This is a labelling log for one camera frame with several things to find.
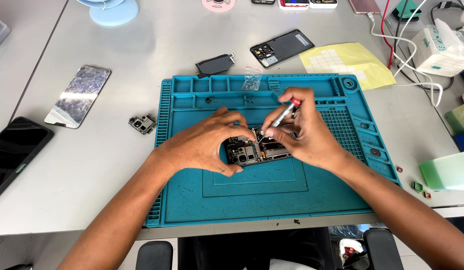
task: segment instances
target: blue silicone mat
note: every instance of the blue silicone mat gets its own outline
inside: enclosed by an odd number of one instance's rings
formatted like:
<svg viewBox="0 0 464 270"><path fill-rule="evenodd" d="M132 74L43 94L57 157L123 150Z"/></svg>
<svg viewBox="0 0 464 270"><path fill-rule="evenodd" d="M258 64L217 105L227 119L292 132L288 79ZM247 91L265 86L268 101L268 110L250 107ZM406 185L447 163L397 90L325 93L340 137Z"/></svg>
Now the blue silicone mat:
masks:
<svg viewBox="0 0 464 270"><path fill-rule="evenodd" d="M338 142L400 185L397 173L354 75L263 75L258 91L242 91L243 75L174 76L162 82L156 146L219 107L238 110L261 126L290 86L310 87L317 110ZM207 103L208 97L214 99ZM220 156L224 162L225 150ZM146 220L147 227L372 212L332 173L290 158L244 168L232 177L199 169L175 174Z"/></svg>

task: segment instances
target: ring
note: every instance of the ring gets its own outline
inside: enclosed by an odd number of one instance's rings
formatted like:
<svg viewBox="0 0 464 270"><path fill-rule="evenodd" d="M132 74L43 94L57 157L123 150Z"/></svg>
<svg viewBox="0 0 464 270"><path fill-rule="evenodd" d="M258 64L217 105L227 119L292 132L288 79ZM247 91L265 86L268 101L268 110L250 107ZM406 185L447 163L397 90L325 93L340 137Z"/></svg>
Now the ring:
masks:
<svg viewBox="0 0 464 270"><path fill-rule="evenodd" d="M295 112L297 111L298 107L294 107L292 110L292 119L295 119Z"/></svg>

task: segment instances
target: hand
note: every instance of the hand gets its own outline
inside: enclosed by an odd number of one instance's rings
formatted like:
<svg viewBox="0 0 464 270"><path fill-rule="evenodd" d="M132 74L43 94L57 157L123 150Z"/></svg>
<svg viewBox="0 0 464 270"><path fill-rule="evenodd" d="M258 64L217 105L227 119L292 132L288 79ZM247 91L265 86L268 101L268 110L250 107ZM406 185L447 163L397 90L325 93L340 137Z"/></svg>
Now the hand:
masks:
<svg viewBox="0 0 464 270"><path fill-rule="evenodd" d="M219 151L226 139L240 135L255 141L253 132L247 128L245 117L238 111L229 112L226 107L221 107L211 116L175 134L155 148L152 154L167 158L175 171L207 169L232 176L243 171L242 167L223 163Z"/></svg>
<svg viewBox="0 0 464 270"><path fill-rule="evenodd" d="M283 144L293 157L307 164L336 172L345 165L346 159L353 155L337 142L321 114L315 109L311 88L290 87L278 97L278 101L286 102L292 97L302 101L302 105L295 112L294 119L292 113L283 119L283 124L290 123L290 125L269 128L284 111L286 105L281 105L265 117L262 130L265 130L266 136ZM299 136L296 139L292 138L288 134L291 132L297 132Z"/></svg>

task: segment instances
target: smartphone motherboard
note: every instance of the smartphone motherboard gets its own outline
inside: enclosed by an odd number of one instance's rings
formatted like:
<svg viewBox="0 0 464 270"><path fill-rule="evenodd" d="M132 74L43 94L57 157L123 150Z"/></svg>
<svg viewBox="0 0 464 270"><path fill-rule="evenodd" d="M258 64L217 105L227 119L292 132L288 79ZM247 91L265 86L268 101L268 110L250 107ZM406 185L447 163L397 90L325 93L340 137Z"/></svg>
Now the smartphone motherboard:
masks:
<svg viewBox="0 0 464 270"><path fill-rule="evenodd" d="M263 138L260 127L250 128L255 134L253 142L245 136L230 137L224 142L227 163L239 164L242 167L292 157L290 152L273 138ZM293 138L296 133L289 133Z"/></svg>

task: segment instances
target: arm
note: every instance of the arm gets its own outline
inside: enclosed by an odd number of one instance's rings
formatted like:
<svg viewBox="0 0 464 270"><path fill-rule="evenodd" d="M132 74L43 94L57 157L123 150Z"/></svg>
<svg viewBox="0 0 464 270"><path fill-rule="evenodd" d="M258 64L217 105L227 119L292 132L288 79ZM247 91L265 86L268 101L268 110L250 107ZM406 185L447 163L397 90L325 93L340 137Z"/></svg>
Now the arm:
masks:
<svg viewBox="0 0 464 270"><path fill-rule="evenodd" d="M464 269L464 235L434 210L367 167L333 137L315 109L312 89L288 88L278 100L302 101L291 125L269 128L283 111L277 108L262 126L266 136L282 143L292 156L331 171L355 190L389 229L433 269ZM294 139L286 132L299 132Z"/></svg>
<svg viewBox="0 0 464 270"><path fill-rule="evenodd" d="M165 141L92 221L57 269L117 269L158 194L176 172L197 168L231 176L243 170L219 157L222 142L239 135L255 140L245 117L222 107Z"/></svg>

